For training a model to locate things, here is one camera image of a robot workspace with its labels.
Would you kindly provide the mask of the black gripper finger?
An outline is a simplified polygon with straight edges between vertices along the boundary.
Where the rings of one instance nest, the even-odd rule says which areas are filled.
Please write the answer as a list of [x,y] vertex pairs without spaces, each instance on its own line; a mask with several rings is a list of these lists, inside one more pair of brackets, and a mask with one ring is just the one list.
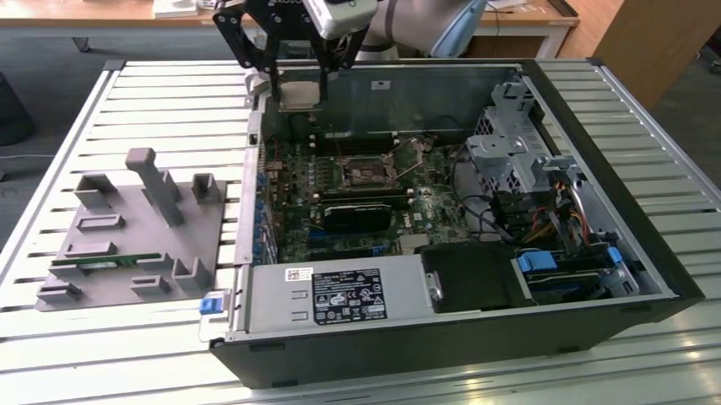
[[319,34],[312,34],[312,49],[320,67],[320,101],[328,98],[330,74],[340,69],[351,69],[363,41],[364,34],[347,34],[332,40],[323,39]]
[[[241,18],[248,15],[263,29],[266,46],[257,48],[241,28]],[[233,53],[239,64],[264,73],[270,80],[272,98],[280,101],[278,49],[280,39],[278,36],[276,15],[268,3],[217,3],[213,10],[212,21],[220,35]]]

